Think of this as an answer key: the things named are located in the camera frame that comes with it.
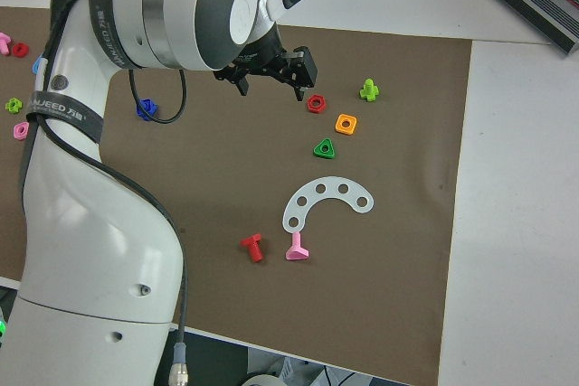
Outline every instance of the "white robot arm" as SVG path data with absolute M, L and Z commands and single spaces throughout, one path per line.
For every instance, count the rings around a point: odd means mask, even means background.
M 29 105 L 23 159 L 24 274 L 0 349 L 4 386 L 151 385 L 186 268 L 175 225 L 100 161 L 109 81 L 121 69 L 247 74 L 301 99 L 317 70 L 287 53 L 276 20 L 300 0 L 52 0 L 51 37 Z M 182 310 L 179 332 L 184 327 Z M 177 343 L 172 385 L 185 385 Z

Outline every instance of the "green triangular piece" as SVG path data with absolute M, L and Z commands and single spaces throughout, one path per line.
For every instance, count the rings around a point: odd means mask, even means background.
M 314 155 L 322 158 L 334 158 L 336 152 L 330 139 L 324 139 L 314 148 Z

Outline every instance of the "pink nut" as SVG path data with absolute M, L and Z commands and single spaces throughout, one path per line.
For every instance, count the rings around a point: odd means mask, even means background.
M 12 41 L 5 33 L 0 32 L 0 53 L 4 56 L 8 56 L 10 54 L 10 49 L 8 49 L 8 44 Z
M 27 136 L 28 136 L 27 122 L 21 122 L 20 124 L 16 124 L 14 126 L 14 139 L 25 140 Z
M 291 247 L 286 252 L 286 259 L 295 261 L 307 258 L 309 258 L 309 251 L 301 247 L 301 235 L 299 232 L 293 232 L 291 234 Z

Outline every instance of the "white curved piece with holes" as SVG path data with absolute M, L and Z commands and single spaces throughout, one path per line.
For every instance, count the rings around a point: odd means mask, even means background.
M 283 229 L 289 233 L 303 230 L 309 209 L 324 199 L 340 199 L 355 212 L 369 212 L 374 206 L 374 198 L 360 184 L 341 176 L 324 176 L 291 196 L 283 213 Z

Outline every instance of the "white table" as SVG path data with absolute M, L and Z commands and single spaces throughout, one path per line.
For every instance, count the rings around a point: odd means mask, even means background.
M 308 0 L 281 23 L 475 40 L 439 385 L 576 384 L 579 55 L 499 0 Z

